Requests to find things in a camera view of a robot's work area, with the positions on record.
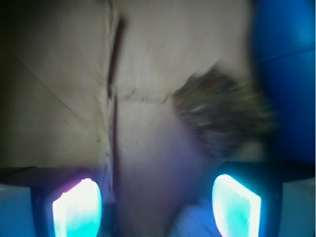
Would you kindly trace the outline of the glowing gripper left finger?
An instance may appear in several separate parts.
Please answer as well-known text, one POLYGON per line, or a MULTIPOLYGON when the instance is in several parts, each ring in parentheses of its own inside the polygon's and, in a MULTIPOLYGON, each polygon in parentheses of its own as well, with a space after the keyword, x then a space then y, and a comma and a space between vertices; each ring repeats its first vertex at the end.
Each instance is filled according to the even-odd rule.
POLYGON ((87 168, 35 168, 32 205, 38 237, 112 237, 113 207, 87 168))

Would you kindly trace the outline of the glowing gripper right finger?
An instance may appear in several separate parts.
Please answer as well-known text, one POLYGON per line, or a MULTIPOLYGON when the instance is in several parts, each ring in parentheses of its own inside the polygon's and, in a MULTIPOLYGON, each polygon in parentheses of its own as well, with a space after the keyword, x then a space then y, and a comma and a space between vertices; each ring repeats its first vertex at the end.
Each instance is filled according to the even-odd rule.
POLYGON ((212 184, 212 212, 223 237, 276 237, 281 183, 269 162, 225 162, 212 184))

